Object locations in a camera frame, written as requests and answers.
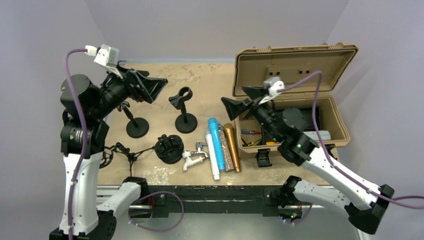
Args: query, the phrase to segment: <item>gray wall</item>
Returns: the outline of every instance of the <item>gray wall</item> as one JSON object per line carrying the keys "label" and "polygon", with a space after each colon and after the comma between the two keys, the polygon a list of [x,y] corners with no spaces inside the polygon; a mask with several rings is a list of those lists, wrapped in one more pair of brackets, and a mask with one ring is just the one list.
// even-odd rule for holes
{"label": "gray wall", "polygon": [[[47,239],[65,196],[62,59],[105,40],[83,0],[2,1],[0,33],[0,239]],[[92,61],[73,55],[71,72],[101,82],[104,71]]]}
{"label": "gray wall", "polygon": [[106,41],[136,61],[234,61],[253,46],[320,45],[348,0],[86,0]]}
{"label": "gray wall", "polygon": [[[423,9],[419,0],[351,0],[328,39],[359,46],[334,91],[352,138],[342,161],[397,196],[424,195]],[[423,222],[422,210],[392,204],[372,239],[424,239]]]}

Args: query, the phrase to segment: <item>black tripod stand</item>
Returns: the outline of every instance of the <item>black tripod stand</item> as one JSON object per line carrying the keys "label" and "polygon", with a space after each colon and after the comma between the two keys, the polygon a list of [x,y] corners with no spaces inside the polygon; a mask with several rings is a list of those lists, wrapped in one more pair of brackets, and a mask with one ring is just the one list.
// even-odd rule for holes
{"label": "black tripod stand", "polygon": [[184,103],[190,100],[192,96],[193,91],[188,86],[185,86],[179,90],[177,95],[168,99],[174,108],[181,110],[181,114],[175,120],[175,128],[183,134],[193,132],[198,126],[197,118],[193,114],[187,113],[186,104]]}
{"label": "black tripod stand", "polygon": [[134,118],[133,114],[128,109],[130,103],[127,101],[122,102],[118,107],[118,111],[123,111],[126,117],[129,119],[128,124],[126,125],[126,133],[133,139],[138,139],[143,137],[149,131],[149,123],[146,119],[142,117]]}

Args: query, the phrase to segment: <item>table surface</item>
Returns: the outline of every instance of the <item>table surface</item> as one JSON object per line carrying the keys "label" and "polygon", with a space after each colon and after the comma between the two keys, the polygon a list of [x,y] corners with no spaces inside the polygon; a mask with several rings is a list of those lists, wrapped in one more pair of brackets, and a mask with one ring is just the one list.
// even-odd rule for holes
{"label": "table surface", "polygon": [[[116,142],[138,152],[155,145],[162,134],[178,135],[181,137],[185,150],[196,151],[196,142],[205,142],[205,130],[208,119],[215,117],[222,125],[230,119],[221,97],[232,97],[234,81],[234,64],[126,64],[126,68],[134,68],[150,72],[150,77],[168,79],[167,86],[153,104],[137,103],[128,100],[129,110],[134,117],[145,118],[149,122],[148,133],[138,139],[127,135],[126,126],[129,120],[123,112],[114,110],[109,122],[110,129],[106,138],[106,146]],[[188,113],[197,118],[197,128],[192,133],[179,133],[175,128],[175,119],[181,114],[168,101],[182,87],[190,87],[193,97],[185,102]],[[332,153],[338,158],[336,149]],[[306,181],[326,185],[327,182],[319,176],[301,167],[287,162],[281,157],[272,157],[272,167],[259,168],[256,159],[241,159],[241,172],[220,173],[220,180],[214,181],[209,159],[194,165],[183,172],[184,160],[175,164],[162,162],[154,150],[148,150],[138,157],[132,166],[135,177],[147,179],[149,185],[282,185],[290,175]],[[123,154],[115,153],[110,165],[100,169],[99,185],[120,185],[130,175],[129,162]]]}

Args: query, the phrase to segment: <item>tan plastic case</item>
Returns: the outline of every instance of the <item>tan plastic case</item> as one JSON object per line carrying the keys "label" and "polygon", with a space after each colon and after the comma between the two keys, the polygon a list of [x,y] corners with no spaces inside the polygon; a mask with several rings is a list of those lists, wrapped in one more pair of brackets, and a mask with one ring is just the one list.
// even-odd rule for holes
{"label": "tan plastic case", "polygon": [[[273,76],[281,77],[288,87],[314,71],[322,71],[322,82],[319,88],[317,105],[321,108],[321,130],[329,131],[331,140],[324,141],[326,145],[343,147],[351,137],[343,123],[336,102],[330,91],[339,81],[340,76],[348,67],[356,53],[357,46],[353,44],[295,46],[274,48],[249,48],[239,52],[235,61],[233,96],[236,100],[244,100],[247,95],[242,86],[263,87],[264,80]],[[310,79],[299,87],[288,90],[274,99],[275,107],[311,107],[317,87],[318,76]],[[269,156],[278,154],[278,145],[242,145],[240,129],[261,131],[261,125],[253,118],[243,120],[247,112],[237,117],[235,131],[241,158],[254,158],[259,150],[269,150]],[[246,142],[260,139],[260,135],[243,135]]]}

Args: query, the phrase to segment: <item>black clamp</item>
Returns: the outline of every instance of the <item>black clamp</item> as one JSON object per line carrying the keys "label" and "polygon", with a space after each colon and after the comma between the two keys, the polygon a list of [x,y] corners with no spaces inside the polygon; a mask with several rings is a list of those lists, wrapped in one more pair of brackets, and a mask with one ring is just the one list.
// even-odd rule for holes
{"label": "black clamp", "polygon": [[256,153],[256,162],[259,168],[272,167],[273,164],[270,163],[270,149],[259,149]]}
{"label": "black clamp", "polygon": [[175,164],[183,156],[184,144],[178,135],[165,135],[158,137],[158,142],[154,145],[154,152],[157,157],[166,164]]}
{"label": "black clamp", "polygon": [[178,94],[171,96],[168,100],[172,106],[181,110],[181,114],[175,120],[175,128],[183,134],[189,134],[193,132],[198,126],[197,118],[191,114],[187,113],[185,101],[190,100],[193,97],[193,91],[185,86],[178,91]]}

